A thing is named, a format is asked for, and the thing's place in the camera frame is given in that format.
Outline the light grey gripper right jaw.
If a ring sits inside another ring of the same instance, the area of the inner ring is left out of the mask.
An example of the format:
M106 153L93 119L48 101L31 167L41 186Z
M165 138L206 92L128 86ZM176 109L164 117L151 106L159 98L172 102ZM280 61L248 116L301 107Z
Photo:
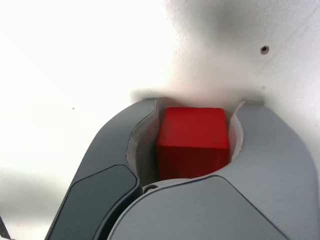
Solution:
M233 159L203 177L158 187L133 202L112 240L317 240L319 187L301 138L268 107L234 112Z

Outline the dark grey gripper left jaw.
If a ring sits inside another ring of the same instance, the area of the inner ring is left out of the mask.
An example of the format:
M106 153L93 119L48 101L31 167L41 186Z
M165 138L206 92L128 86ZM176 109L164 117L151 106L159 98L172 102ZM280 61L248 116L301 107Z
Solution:
M136 102L110 119L87 149L46 235L105 240L121 213L159 180L156 140L160 98Z

